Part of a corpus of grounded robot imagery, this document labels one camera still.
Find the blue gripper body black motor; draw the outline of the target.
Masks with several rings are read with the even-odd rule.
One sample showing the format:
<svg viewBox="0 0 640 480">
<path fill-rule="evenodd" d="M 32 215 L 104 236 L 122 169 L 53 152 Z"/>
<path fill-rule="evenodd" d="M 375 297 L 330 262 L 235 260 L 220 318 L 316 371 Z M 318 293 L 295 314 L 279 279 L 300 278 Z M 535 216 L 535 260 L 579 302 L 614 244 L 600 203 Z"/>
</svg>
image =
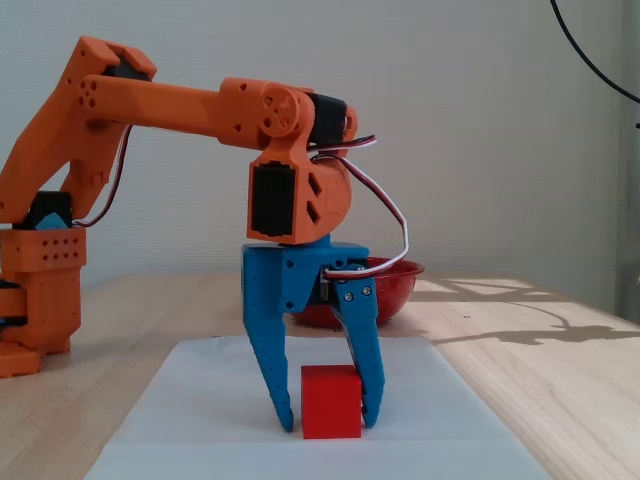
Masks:
<svg viewBox="0 0 640 480">
<path fill-rule="evenodd" d="M 369 250 L 329 237 L 298 246 L 253 244 L 243 247 L 243 316 L 261 318 L 301 313 L 310 305 L 329 305 L 340 317 L 369 319 L 370 279 L 331 279 L 328 271 L 354 272 Z"/>
</svg>

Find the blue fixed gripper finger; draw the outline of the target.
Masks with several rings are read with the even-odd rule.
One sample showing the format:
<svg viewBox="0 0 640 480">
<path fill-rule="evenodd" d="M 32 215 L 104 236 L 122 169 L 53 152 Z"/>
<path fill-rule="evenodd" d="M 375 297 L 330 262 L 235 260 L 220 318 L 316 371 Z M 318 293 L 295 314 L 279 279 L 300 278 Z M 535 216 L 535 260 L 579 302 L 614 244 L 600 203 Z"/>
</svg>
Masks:
<svg viewBox="0 0 640 480">
<path fill-rule="evenodd" d="M 286 330 L 282 314 L 245 313 L 244 327 L 281 427 L 292 432 L 294 415 L 288 392 Z"/>
</svg>

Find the blue movable gripper finger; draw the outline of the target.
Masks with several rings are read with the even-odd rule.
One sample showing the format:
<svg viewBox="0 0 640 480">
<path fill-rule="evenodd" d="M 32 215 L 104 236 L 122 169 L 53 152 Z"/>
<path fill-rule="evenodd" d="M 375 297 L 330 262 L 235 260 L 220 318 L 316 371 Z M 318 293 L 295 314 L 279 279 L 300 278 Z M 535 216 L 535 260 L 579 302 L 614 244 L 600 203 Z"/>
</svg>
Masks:
<svg viewBox="0 0 640 480">
<path fill-rule="evenodd" d="M 353 363 L 361 380 L 362 417 L 367 428 L 376 425 L 385 386 L 378 337 L 378 302 L 372 277 L 332 280 L 334 314 L 341 323 Z"/>
</svg>

